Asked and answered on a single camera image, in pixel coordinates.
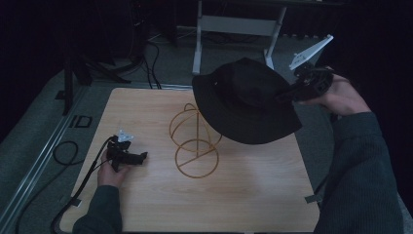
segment metal frame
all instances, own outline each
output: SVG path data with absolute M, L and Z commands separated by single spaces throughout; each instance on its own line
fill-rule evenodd
M 271 44 L 264 50 L 264 58 L 267 66 L 274 69 L 272 54 L 277 43 L 277 39 L 282 28 L 282 20 L 285 16 L 286 7 L 282 7 L 277 20 L 266 19 L 241 19 L 226 18 L 203 15 L 203 1 L 198 1 L 198 20 L 197 20 L 197 45 L 194 54 L 194 64 L 192 73 L 200 74 L 201 57 L 203 45 L 201 42 L 203 31 L 228 32 L 250 34 L 258 36 L 271 36 Z

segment black handheld device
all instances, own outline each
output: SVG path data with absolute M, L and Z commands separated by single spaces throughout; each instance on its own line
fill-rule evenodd
M 325 94 L 333 82 L 332 70 L 316 68 L 309 62 L 298 66 L 294 75 L 298 80 L 287 90 L 280 91 L 277 102 L 301 101 L 317 98 Z
M 128 149 L 130 141 L 119 142 L 117 136 L 112 136 L 107 144 L 107 159 L 112 160 L 112 168 L 115 172 L 119 171 L 120 164 L 142 165 L 148 152 L 141 154 L 131 154 Z

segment gray floor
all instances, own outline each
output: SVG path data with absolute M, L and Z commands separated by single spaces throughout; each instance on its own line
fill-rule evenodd
M 191 71 L 195 37 L 189 35 L 180 38 L 176 48 L 162 37 L 156 37 L 152 39 L 152 42 L 160 48 L 155 71 L 159 81 L 164 84 L 164 88 L 190 86 L 193 77 Z M 280 38 L 273 55 L 278 73 L 292 83 L 294 77 L 292 72 L 288 70 L 288 65 L 293 59 L 293 54 L 299 53 L 317 42 L 318 39 L 313 38 L 303 40 Z M 201 73 L 210 73 L 223 63 L 243 57 L 263 61 L 262 50 L 268 44 L 268 38 L 260 38 L 253 43 L 227 45 L 217 45 L 204 40 Z M 154 60 L 155 55 L 155 47 L 148 46 L 146 56 L 150 63 Z M 118 60 L 118 64 L 123 63 L 124 61 Z M 111 91 L 117 87 L 148 87 L 146 73 L 142 68 L 124 74 L 123 77 L 132 80 L 132 83 L 120 85 L 108 79 L 95 78 L 90 87 L 75 85 L 76 99 L 79 101 L 76 101 L 77 104 L 65 117 L 61 116 L 62 100 L 55 99 L 56 93 L 63 89 L 62 72 L 52 78 L 39 97 L 33 100 L 23 118 L 0 145 L 0 184 L 2 188 L 0 197 L 2 219 L 0 224 L 7 224 L 5 228 L 0 226 L 3 228 L 0 229 L 0 233 L 15 232 L 16 216 L 4 216 L 4 214 L 11 214 L 10 209 L 6 210 L 9 205 L 16 203 L 14 208 L 20 211 L 25 202 L 31 199 L 63 168 L 51 157 L 52 147 L 48 145 L 54 146 L 58 142 L 73 140 L 79 145 L 79 153 L 75 161 L 82 160 L 92 142 Z M 296 105 L 295 107 L 303 123 L 303 128 L 296 133 L 297 140 L 311 184 L 313 188 L 316 188 L 328 171 L 332 155 L 332 134 L 327 114 L 318 106 Z M 88 128 L 70 126 L 71 121 L 76 116 L 91 117 L 91 125 Z M 62 127 L 62 132 L 55 132 L 56 127 Z M 56 137 L 56 142 L 51 142 L 51 136 Z M 72 146 L 64 145 L 56 152 L 56 155 L 61 161 L 67 162 L 73 153 Z M 26 177 L 34 164 L 44 165 L 44 170 L 39 175 Z M 69 198 L 80 169 L 81 165 L 69 167 L 39 194 L 22 216 L 19 233 L 50 232 L 50 223 Z M 27 191 L 21 191 L 22 188 L 27 188 Z M 17 201 L 16 194 L 23 194 L 18 197 L 21 201 Z M 412 218 L 401 201 L 400 206 L 405 217 L 405 233 L 413 233 Z

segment hand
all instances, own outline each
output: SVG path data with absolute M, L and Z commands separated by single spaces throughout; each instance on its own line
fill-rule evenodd
M 371 111 L 349 80 L 339 75 L 333 76 L 333 83 L 324 95 L 300 103 L 321 104 L 341 116 Z
M 111 185 L 120 188 L 127 173 L 131 170 L 131 165 L 125 165 L 116 173 L 112 165 L 107 161 L 107 150 L 103 152 L 100 160 L 102 164 L 97 172 L 97 185 Z

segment wooden table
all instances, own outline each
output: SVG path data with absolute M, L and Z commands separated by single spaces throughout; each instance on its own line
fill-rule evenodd
M 124 231 L 140 232 L 311 232 L 319 219 L 295 135 L 264 145 L 245 145 L 226 137 L 217 145 L 219 165 L 204 178 L 190 178 L 175 166 L 177 146 L 169 123 L 194 103 L 192 91 L 115 89 L 97 127 L 73 191 L 99 148 L 120 129 L 135 136 L 130 153 L 148 151 L 121 189 Z M 182 127 L 189 133 L 193 127 Z M 209 167 L 195 163 L 191 167 Z M 84 215 L 96 189 L 96 173 L 70 208 L 60 228 L 70 232 Z

